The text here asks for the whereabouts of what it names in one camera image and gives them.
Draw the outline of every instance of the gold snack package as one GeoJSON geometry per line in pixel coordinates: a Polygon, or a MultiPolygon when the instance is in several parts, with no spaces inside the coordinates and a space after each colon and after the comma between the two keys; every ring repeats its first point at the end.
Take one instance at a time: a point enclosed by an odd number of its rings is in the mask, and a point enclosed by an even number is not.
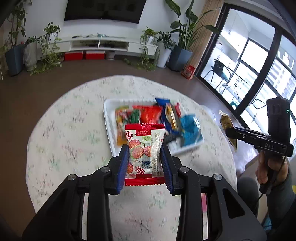
{"type": "MultiPolygon", "coordinates": [[[[224,131],[229,127],[234,128],[232,121],[231,121],[230,117],[228,116],[228,114],[222,112],[221,110],[219,111],[219,114],[221,115],[220,123],[221,123],[224,131]]],[[[234,151],[236,152],[237,151],[237,139],[228,138],[228,140],[229,140],[230,144],[234,147],[234,151]]]]}

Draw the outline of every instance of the gray sleeve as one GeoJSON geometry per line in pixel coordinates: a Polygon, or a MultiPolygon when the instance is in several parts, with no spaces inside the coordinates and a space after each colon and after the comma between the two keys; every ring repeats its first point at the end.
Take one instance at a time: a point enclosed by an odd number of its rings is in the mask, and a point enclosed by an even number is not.
{"type": "Polygon", "coordinates": [[[272,229],[276,229],[281,224],[295,199],[290,168],[286,180],[275,186],[266,198],[272,229]]]}

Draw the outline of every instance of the red storage box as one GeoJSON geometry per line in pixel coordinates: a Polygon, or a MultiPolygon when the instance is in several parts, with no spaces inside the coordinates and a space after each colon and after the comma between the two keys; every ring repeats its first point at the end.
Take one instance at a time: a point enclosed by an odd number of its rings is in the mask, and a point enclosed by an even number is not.
{"type": "Polygon", "coordinates": [[[87,50],[85,51],[85,59],[104,59],[105,51],[87,50]]]}
{"type": "Polygon", "coordinates": [[[65,61],[69,60],[82,60],[83,51],[72,51],[65,53],[65,61]]]}

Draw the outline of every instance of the black tv screen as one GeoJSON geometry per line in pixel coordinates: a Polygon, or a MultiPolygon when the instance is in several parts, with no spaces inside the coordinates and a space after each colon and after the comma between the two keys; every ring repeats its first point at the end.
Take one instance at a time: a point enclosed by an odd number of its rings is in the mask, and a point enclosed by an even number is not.
{"type": "Polygon", "coordinates": [[[65,21],[112,19],[139,23],[146,0],[68,0],[65,21]]]}

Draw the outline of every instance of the red and white candy wrapper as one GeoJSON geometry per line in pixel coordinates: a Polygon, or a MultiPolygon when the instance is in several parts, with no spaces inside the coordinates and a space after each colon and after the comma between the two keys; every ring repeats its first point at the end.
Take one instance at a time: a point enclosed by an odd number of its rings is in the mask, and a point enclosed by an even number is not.
{"type": "Polygon", "coordinates": [[[164,124],[126,124],[125,130],[130,151],[126,186],[164,184],[159,157],[164,124]]]}

